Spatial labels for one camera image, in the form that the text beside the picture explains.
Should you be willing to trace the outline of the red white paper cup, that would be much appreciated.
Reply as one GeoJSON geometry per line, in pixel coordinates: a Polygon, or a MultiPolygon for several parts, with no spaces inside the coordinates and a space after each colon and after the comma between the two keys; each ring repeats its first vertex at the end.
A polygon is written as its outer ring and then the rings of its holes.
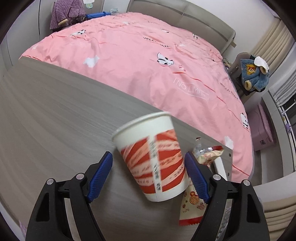
{"type": "Polygon", "coordinates": [[[149,201],[172,199],[189,186],[170,113],[136,118],[118,128],[112,142],[149,201]]]}

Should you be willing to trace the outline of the white red small box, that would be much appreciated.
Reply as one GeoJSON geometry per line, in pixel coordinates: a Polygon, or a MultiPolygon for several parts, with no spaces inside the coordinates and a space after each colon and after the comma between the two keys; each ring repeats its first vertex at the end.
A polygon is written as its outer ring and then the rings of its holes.
{"type": "Polygon", "coordinates": [[[223,177],[226,181],[228,180],[221,157],[218,157],[214,160],[214,168],[217,174],[223,177]]]}

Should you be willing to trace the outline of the red beige snack wrapper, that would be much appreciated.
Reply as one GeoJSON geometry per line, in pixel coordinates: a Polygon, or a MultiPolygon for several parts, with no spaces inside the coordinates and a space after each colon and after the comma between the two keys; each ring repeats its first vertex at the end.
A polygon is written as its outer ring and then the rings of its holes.
{"type": "Polygon", "coordinates": [[[224,179],[226,171],[221,156],[222,146],[203,147],[201,138],[196,138],[195,146],[185,156],[185,166],[189,175],[189,186],[181,203],[179,225],[196,225],[201,222],[207,203],[212,195],[209,183],[213,174],[224,179]]]}

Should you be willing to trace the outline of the pink plastic storage box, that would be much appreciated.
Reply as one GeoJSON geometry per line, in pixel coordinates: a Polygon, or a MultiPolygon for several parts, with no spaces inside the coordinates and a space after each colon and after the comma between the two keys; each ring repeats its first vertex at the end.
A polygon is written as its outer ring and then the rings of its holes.
{"type": "Polygon", "coordinates": [[[247,114],[254,151],[260,151],[275,144],[267,115],[259,103],[247,114]]]}

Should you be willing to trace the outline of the pink cartoon duvet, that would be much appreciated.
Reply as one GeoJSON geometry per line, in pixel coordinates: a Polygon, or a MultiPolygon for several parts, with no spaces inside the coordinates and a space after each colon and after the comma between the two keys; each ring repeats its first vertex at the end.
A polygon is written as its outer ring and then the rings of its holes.
{"type": "Polygon", "coordinates": [[[188,30],[152,16],[104,16],[52,33],[23,56],[109,85],[170,112],[232,152],[232,180],[252,174],[245,108],[220,52],[188,30]]]}

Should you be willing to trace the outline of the grey chair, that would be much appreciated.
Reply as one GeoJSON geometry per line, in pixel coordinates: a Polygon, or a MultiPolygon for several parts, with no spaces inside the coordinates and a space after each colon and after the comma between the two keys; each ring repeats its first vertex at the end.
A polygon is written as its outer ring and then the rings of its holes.
{"type": "Polygon", "coordinates": [[[242,82],[241,82],[241,59],[250,59],[251,55],[247,52],[239,53],[235,59],[235,61],[232,63],[230,68],[228,69],[229,77],[232,81],[232,83],[235,86],[235,89],[239,95],[239,97],[243,97],[243,95],[248,96],[251,94],[251,92],[247,91],[242,82]]]}

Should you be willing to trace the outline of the blue plush jacket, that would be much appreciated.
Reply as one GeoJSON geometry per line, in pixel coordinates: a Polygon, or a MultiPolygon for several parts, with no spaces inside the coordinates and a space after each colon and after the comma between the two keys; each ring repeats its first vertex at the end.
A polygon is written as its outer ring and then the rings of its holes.
{"type": "Polygon", "coordinates": [[[241,59],[241,82],[249,92],[262,92],[269,83],[269,71],[263,74],[254,59],[241,59]]]}

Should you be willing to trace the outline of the white sheer curtain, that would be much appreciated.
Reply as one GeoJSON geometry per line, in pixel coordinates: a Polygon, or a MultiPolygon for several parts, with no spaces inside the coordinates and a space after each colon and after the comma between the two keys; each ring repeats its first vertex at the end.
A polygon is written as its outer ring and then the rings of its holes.
{"type": "Polygon", "coordinates": [[[269,89],[278,106],[284,105],[295,94],[295,76],[295,70],[290,70],[269,89]]]}

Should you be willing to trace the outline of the white cloth on jacket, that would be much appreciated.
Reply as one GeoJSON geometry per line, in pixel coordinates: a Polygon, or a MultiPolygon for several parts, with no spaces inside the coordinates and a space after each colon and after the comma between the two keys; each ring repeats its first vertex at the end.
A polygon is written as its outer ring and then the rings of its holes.
{"type": "Polygon", "coordinates": [[[269,71],[269,65],[267,64],[267,62],[261,58],[260,56],[255,57],[254,59],[254,65],[259,67],[260,71],[263,74],[267,74],[269,71]]]}

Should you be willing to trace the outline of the grey upholstered headboard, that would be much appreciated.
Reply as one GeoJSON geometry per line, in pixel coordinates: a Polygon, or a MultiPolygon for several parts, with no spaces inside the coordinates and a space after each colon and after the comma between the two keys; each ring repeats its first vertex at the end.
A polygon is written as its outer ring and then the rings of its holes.
{"type": "Polygon", "coordinates": [[[188,30],[212,44],[221,54],[233,43],[236,32],[209,11],[189,1],[130,1],[129,12],[149,15],[166,23],[188,30]]]}

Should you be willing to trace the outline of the beige curtain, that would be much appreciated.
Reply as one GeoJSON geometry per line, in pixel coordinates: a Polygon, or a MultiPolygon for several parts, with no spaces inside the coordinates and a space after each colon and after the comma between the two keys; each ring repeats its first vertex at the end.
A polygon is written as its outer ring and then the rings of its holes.
{"type": "Polygon", "coordinates": [[[272,75],[288,55],[294,42],[284,22],[274,18],[269,29],[251,51],[251,55],[263,58],[269,66],[269,74],[272,75]]]}

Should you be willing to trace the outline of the blue object beside bed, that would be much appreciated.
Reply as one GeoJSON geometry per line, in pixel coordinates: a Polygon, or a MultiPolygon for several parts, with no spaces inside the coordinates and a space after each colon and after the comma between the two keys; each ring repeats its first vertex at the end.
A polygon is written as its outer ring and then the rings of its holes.
{"type": "Polygon", "coordinates": [[[100,12],[100,13],[92,13],[92,14],[86,14],[87,19],[93,19],[93,18],[101,18],[103,16],[110,16],[111,12],[100,12]]]}

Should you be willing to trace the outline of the purple garment on chair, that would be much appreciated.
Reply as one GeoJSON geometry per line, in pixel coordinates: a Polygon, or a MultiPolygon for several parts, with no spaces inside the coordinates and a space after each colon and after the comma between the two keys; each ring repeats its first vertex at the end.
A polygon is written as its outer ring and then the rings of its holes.
{"type": "Polygon", "coordinates": [[[53,4],[50,30],[81,23],[86,20],[86,12],[80,0],[58,0],[53,4]]]}

